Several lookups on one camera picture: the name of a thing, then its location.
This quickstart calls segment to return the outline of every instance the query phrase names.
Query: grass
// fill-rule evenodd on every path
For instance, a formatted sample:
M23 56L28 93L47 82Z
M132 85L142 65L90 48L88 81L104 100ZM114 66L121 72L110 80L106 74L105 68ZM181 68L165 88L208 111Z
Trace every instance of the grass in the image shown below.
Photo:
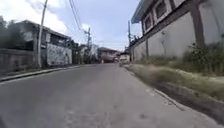
M149 56L147 58L144 57L135 63L180 69L187 72L200 73L204 76L224 76L224 67L222 65L217 64L216 66L214 66L214 64L201 64L200 66L198 66L193 62L186 60L186 58L187 57L185 57L185 59L180 59L176 57Z
M224 82L178 69L152 65L130 65L129 70L152 85L175 83L224 101Z

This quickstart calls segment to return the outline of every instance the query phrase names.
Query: tree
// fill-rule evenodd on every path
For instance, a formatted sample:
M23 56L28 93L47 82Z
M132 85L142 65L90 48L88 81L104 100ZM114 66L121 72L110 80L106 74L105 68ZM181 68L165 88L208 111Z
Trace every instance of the tree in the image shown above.
M8 49L25 50L26 41L15 21L6 22L0 17L0 47Z
M79 64L81 61L81 49L78 43L75 43L73 40L70 41L70 46L72 48L72 63Z

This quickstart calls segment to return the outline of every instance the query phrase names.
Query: fence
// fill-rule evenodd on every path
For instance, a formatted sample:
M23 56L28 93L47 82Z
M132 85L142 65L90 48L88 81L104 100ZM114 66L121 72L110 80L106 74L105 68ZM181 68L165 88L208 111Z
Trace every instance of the fence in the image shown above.
M0 75L35 67L34 53L0 49Z

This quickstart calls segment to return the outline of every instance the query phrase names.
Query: building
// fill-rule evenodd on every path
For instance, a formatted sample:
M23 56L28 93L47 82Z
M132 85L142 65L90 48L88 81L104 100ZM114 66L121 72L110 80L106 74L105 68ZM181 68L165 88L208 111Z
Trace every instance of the building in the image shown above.
M131 59L164 55L182 57L192 43L222 40L224 0L141 0L132 23L143 36L130 44Z
M98 51L99 51L99 57L100 57L101 61L105 62L105 63L114 62L114 59L120 53L117 50L113 50L113 49L105 48L105 47L99 48Z
M18 23L25 40L29 43L37 61L38 36L40 25L25 20ZM41 60L43 66L72 64L71 37L43 27L41 41Z

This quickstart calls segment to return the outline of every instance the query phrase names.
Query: asphalt road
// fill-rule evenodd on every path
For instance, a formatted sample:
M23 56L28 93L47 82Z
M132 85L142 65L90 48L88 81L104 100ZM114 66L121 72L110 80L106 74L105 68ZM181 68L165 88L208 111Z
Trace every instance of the asphalt road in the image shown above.
M5 128L223 128L116 64L1 83L0 116Z

